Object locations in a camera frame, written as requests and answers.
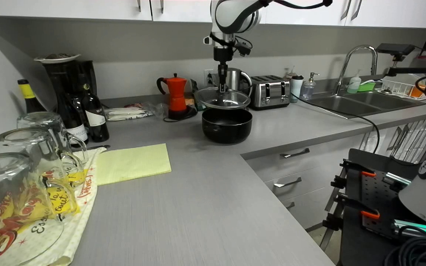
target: toaster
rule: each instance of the toaster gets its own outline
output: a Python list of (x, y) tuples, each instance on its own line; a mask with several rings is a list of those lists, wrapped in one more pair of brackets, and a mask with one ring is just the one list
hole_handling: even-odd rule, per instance
[(289, 103), (289, 81), (276, 75), (254, 75), (251, 103), (252, 109), (279, 107)]

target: upper cabinet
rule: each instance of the upper cabinet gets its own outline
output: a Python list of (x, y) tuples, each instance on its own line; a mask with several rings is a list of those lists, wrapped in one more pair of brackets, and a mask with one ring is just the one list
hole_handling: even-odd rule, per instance
[(150, 0), (153, 20), (211, 22), (209, 0)]
[[(292, 2), (310, 4), (308, 0)], [(261, 10), (261, 23), (426, 27), (426, 0), (334, 0), (328, 7), (310, 10), (270, 2)]]
[[(294, 0), (291, 2), (310, 5), (317, 1)], [(260, 23), (341, 24), (345, 22), (344, 1), (348, 4), (350, 0), (334, 0), (331, 5), (317, 8), (289, 8), (272, 1), (260, 10)]]
[(0, 0), (0, 16), (150, 20), (149, 0)]
[(426, 27), (426, 0), (348, 0), (347, 23)]

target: kitchen counter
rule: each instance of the kitchen counter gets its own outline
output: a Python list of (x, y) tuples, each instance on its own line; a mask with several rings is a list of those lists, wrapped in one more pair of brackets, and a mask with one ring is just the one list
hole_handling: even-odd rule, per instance
[[(243, 157), (360, 134), (371, 125), (304, 103), (252, 115), (251, 134), (237, 144), (206, 140), (201, 113), (180, 122), (109, 123), (110, 149), (166, 143), (171, 172), (100, 186), (73, 264), (332, 264)], [(424, 116), (426, 104), (368, 118), (384, 128)]]

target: black cooking pot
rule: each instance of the black cooking pot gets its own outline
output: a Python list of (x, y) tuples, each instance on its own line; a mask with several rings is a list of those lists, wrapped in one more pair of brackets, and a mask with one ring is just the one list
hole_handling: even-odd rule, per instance
[(245, 109), (214, 109), (202, 112), (203, 134), (218, 143), (239, 143), (251, 131), (252, 115)]

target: red kettle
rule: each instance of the red kettle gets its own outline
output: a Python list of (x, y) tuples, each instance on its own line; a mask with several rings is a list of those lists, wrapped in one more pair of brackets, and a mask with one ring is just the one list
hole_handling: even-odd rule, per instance
[(169, 78), (156, 78), (156, 88), (165, 94), (162, 82), (168, 87), (168, 118), (181, 118), (186, 112), (184, 84), (186, 79), (172, 73)]

